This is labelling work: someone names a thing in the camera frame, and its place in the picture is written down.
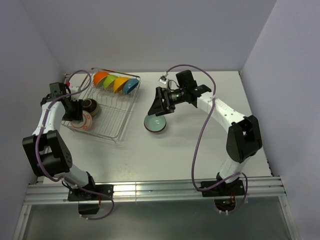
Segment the red striped beige bowl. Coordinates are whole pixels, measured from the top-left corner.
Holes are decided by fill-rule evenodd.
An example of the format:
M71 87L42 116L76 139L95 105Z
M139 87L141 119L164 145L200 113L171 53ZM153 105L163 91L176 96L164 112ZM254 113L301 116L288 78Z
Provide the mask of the red striped beige bowl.
M83 110L88 112L92 117L96 116L100 111L100 105L92 98L83 100Z

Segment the orange floral white bowl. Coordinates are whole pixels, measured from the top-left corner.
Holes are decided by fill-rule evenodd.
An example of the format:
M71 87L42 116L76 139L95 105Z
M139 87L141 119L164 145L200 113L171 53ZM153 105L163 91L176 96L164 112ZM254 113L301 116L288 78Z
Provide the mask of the orange floral white bowl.
M87 111L82 112L82 120L71 121L71 126L78 130L88 131L93 124L93 118L91 114Z

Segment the pale green ribbed bowl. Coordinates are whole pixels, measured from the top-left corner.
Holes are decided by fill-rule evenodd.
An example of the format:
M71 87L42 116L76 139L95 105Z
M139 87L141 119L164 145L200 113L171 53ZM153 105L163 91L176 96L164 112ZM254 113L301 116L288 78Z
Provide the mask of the pale green ribbed bowl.
M165 129L167 120L164 115L146 115L143 124L147 131L151 133L160 133Z

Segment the blue ceramic bowl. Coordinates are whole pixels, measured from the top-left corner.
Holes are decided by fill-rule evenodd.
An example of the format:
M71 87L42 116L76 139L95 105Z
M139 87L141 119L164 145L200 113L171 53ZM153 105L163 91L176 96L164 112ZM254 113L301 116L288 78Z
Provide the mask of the blue ceramic bowl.
M123 93L125 95L128 95L131 93L140 83L140 81L136 78L130 78L127 80L127 82L124 84L124 87L122 89Z

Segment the green white square bowl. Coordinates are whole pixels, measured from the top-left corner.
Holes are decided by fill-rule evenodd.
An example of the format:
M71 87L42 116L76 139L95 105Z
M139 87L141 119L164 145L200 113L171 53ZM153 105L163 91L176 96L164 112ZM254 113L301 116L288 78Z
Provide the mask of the green white square bowl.
M103 81L103 88L106 90L112 86L114 81L118 78L118 76L109 74L106 76L106 78Z

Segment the yellow plastic bowl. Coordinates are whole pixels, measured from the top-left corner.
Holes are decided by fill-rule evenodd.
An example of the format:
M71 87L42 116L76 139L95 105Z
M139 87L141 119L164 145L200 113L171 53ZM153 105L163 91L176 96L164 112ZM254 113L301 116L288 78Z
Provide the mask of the yellow plastic bowl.
M113 92L114 93L120 92L128 80L129 80L128 77L120 77L120 76L117 77L113 83Z

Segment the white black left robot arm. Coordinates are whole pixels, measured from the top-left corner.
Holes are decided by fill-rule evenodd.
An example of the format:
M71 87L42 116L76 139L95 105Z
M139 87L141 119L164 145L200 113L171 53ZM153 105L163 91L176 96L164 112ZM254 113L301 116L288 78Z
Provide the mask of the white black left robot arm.
M98 193L94 179L73 164L71 152L60 135L62 121L85 122L83 101L72 99L67 84L51 83L49 89L40 103L41 117L36 130L22 140L23 149L37 177L64 181L69 188L79 189L86 200L91 200Z

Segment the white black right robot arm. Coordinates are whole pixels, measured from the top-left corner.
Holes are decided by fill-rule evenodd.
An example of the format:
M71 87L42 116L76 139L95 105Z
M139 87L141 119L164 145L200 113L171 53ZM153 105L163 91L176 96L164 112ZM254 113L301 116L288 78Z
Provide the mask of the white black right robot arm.
M248 159L263 146L259 121L254 115L246 116L237 112L216 97L215 89L205 84L197 84L190 70L176 75L177 88L170 88L168 74L159 78L165 87L157 87L154 101L148 111L149 116L172 114L176 105L188 103L208 114L206 120L213 118L227 132L227 160L217 173L216 189L222 195L229 194Z

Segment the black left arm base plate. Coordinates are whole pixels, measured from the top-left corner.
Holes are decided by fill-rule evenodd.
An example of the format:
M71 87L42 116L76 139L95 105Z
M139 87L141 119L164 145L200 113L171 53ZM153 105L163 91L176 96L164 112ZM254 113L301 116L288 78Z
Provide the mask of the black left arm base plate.
M69 202L83 202L83 201L108 201L113 197L114 186L112 184L98 184L92 192L75 188L69 191L67 200Z

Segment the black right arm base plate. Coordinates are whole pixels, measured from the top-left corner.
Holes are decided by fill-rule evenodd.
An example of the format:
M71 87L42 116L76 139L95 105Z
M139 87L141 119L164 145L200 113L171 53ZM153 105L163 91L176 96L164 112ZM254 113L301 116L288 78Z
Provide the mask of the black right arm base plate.
M237 179L232 183L221 183L211 190L202 192L203 197L231 197L243 196L245 194L245 187L241 179Z

